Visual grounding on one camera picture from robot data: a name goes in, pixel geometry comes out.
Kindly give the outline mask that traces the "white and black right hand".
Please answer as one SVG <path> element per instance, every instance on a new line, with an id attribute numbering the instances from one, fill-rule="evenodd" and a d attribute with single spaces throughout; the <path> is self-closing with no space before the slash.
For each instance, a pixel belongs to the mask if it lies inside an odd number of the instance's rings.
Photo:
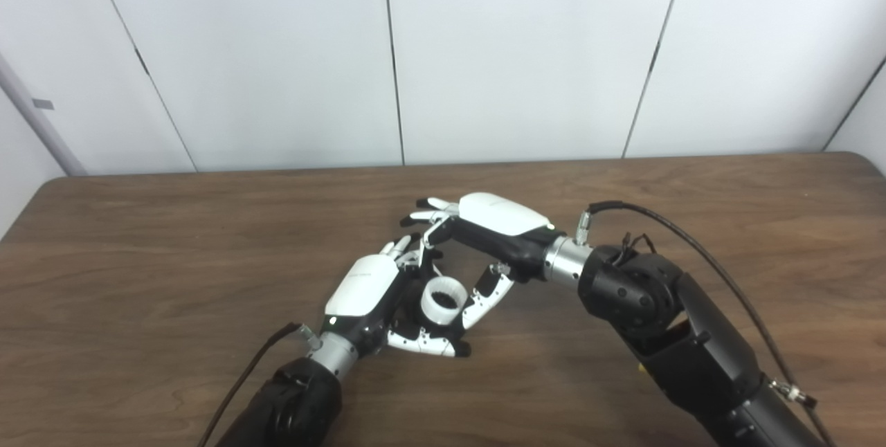
<path id="1" fill-rule="evenodd" d="M 433 249 L 455 240 L 493 258 L 475 283 L 461 320 L 466 331 L 494 308 L 515 283 L 543 280 L 545 252 L 564 236 L 547 217 L 518 202 L 487 192 L 464 195 L 457 202 L 433 197 L 417 201 L 417 210 L 401 218 L 401 226 L 426 224 L 420 248 L 424 260 Z"/>

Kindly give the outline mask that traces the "white and black left hand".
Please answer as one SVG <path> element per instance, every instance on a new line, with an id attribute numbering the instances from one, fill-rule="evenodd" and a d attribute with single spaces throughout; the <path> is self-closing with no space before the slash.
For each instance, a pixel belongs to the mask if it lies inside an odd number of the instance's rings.
<path id="1" fill-rule="evenodd" d="M 354 262 L 324 306 L 316 348 L 308 358 L 335 376 L 389 347 L 443 358 L 468 358 L 461 320 L 469 294 L 424 260 L 419 235 L 386 243 Z"/>

